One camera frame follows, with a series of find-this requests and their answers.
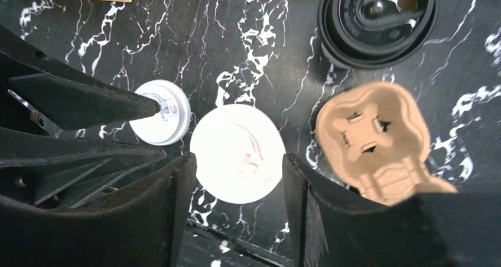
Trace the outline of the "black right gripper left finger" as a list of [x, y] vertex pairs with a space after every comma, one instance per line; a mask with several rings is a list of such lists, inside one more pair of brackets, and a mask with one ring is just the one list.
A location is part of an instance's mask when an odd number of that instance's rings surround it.
[[196, 182], [185, 153], [78, 208], [1, 197], [2, 266], [176, 266]]

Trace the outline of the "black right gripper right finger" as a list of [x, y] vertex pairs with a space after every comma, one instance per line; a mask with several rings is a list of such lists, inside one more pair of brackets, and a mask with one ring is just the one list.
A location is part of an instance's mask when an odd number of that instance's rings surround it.
[[394, 206], [282, 160], [295, 266], [499, 266], [500, 194], [419, 193]]

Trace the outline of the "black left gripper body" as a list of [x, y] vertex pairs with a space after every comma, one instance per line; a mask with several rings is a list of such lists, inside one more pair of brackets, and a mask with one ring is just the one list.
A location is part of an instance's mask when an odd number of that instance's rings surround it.
[[100, 196], [166, 154], [86, 130], [159, 111], [158, 102], [102, 83], [2, 27], [1, 195], [45, 209]]

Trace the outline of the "white plastic cup lid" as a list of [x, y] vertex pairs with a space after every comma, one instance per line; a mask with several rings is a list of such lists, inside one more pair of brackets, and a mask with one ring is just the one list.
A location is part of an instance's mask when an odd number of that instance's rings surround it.
[[160, 111], [155, 115], [129, 122], [139, 139], [151, 145], [166, 146], [183, 138], [190, 127], [191, 107], [179, 86], [157, 79], [142, 84], [135, 93], [160, 105]]

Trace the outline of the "black cup lid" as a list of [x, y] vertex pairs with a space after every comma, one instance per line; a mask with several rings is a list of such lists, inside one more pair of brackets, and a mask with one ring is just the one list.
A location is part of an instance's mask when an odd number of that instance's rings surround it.
[[437, 15], [438, 0], [320, 0], [320, 47], [337, 67], [390, 67], [423, 45]]

